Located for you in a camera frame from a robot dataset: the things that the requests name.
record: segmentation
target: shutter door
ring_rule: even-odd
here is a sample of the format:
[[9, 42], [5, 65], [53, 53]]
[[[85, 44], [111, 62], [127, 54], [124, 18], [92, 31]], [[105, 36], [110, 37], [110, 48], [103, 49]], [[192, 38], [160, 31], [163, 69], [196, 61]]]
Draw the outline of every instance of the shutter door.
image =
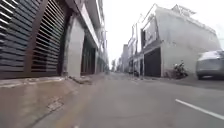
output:
[[58, 74], [61, 40], [64, 33], [66, 11], [56, 0], [48, 0], [41, 20], [33, 54], [32, 72]]
[[41, 0], [0, 0], [0, 78], [24, 77], [24, 59]]

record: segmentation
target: white road marking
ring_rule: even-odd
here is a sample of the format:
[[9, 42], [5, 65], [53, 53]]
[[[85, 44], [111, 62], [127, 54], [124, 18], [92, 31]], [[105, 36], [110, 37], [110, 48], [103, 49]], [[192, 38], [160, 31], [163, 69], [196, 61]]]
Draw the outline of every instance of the white road marking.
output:
[[193, 108], [193, 109], [195, 109], [195, 110], [198, 110], [198, 111], [200, 111], [200, 112], [203, 112], [203, 113], [205, 113], [205, 114], [208, 114], [208, 115], [210, 115], [210, 116], [213, 116], [213, 117], [215, 117], [215, 118], [224, 120], [224, 116], [223, 116], [223, 115], [220, 115], [220, 114], [217, 114], [217, 113], [208, 111], [208, 110], [206, 110], [206, 109], [197, 107], [197, 106], [195, 106], [195, 105], [189, 104], [189, 103], [187, 103], [187, 102], [184, 102], [184, 101], [181, 101], [181, 100], [178, 100], [178, 99], [175, 99], [175, 101], [178, 102], [178, 103], [180, 103], [180, 104], [186, 105], [186, 106], [188, 106], [188, 107], [190, 107], [190, 108]]

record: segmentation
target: balcony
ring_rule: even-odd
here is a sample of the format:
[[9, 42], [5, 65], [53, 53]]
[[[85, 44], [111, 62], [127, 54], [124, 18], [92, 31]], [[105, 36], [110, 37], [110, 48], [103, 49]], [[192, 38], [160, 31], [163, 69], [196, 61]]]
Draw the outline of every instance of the balcony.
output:
[[102, 0], [88, 0], [85, 4], [93, 27], [100, 28], [104, 24]]

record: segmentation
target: white building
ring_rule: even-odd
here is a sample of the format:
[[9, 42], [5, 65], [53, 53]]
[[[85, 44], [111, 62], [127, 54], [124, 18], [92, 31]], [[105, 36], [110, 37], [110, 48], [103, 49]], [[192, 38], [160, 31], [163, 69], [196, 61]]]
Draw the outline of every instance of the white building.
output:
[[221, 49], [215, 31], [192, 19], [193, 14], [178, 5], [172, 9], [153, 5], [140, 23], [137, 42], [141, 52], [135, 54], [139, 72], [144, 70], [145, 76], [170, 75], [174, 64], [183, 60], [186, 70], [194, 74], [199, 53]]

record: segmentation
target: sidewalk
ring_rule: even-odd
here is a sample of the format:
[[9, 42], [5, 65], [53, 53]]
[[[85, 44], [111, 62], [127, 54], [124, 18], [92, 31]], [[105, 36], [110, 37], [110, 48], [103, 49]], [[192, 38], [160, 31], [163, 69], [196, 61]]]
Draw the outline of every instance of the sidewalk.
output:
[[79, 87], [62, 77], [0, 81], [0, 127], [31, 127], [63, 106]]

